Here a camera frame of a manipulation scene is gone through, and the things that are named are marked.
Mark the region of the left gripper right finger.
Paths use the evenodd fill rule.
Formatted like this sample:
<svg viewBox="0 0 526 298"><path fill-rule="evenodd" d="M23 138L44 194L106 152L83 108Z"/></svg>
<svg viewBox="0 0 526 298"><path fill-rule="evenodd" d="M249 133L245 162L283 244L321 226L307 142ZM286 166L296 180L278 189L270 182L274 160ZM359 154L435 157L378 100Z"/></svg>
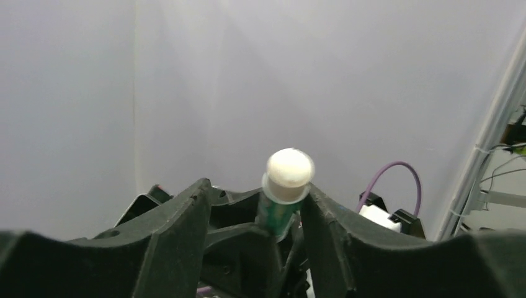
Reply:
<svg viewBox="0 0 526 298"><path fill-rule="evenodd" d="M389 230L312 186L301 221L316 297L524 297L525 232L441 242Z"/></svg>

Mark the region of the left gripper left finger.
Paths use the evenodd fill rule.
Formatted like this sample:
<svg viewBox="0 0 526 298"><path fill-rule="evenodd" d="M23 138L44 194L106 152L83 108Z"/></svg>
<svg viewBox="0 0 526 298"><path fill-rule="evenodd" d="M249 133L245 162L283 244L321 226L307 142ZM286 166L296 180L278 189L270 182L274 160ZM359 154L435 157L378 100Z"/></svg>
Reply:
<svg viewBox="0 0 526 298"><path fill-rule="evenodd" d="M1 232L2 297L195 297L211 183L93 239Z"/></svg>

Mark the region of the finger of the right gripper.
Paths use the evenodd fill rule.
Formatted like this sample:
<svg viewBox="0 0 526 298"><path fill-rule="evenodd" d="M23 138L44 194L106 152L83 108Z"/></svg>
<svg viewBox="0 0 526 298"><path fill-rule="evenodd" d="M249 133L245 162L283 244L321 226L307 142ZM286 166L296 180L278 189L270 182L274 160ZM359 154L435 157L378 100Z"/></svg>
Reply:
<svg viewBox="0 0 526 298"><path fill-rule="evenodd" d="M284 241L255 223L260 190L211 188L202 256L197 221L186 217L175 233L147 248L130 297L303 297L305 246L298 216Z"/></svg>

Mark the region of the green white glue stick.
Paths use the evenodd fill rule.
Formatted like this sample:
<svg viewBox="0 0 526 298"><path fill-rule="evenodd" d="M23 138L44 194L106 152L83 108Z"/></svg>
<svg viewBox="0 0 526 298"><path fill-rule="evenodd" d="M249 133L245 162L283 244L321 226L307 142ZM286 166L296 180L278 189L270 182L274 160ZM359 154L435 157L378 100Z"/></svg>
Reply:
<svg viewBox="0 0 526 298"><path fill-rule="evenodd" d="M284 148L267 160L255 223L280 242L310 191L315 174L311 157L296 148Z"/></svg>

